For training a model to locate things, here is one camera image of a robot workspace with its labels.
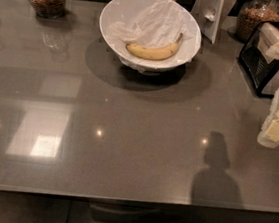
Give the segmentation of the yellow banana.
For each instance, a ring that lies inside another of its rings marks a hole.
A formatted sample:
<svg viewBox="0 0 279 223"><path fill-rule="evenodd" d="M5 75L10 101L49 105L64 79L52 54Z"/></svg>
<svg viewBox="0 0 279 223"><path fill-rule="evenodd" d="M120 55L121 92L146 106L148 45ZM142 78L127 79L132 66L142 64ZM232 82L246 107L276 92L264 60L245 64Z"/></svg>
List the yellow banana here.
<svg viewBox="0 0 279 223"><path fill-rule="evenodd" d="M167 58L171 58L175 53L178 52L179 43L182 39L182 35L183 34L179 34L179 36L174 42L169 43L163 47L152 48L130 43L126 45L126 49L135 57L151 61L162 61L166 60Z"/></svg>

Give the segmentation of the right glass jar with cereal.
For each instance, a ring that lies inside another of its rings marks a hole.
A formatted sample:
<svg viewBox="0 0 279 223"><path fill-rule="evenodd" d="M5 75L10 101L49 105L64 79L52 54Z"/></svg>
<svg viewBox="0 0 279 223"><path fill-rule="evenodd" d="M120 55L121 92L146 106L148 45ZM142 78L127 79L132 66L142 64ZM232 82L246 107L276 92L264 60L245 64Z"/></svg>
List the right glass jar with cereal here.
<svg viewBox="0 0 279 223"><path fill-rule="evenodd" d="M278 0L251 0L238 12L236 38L246 42L258 24L274 21L279 16Z"/></svg>

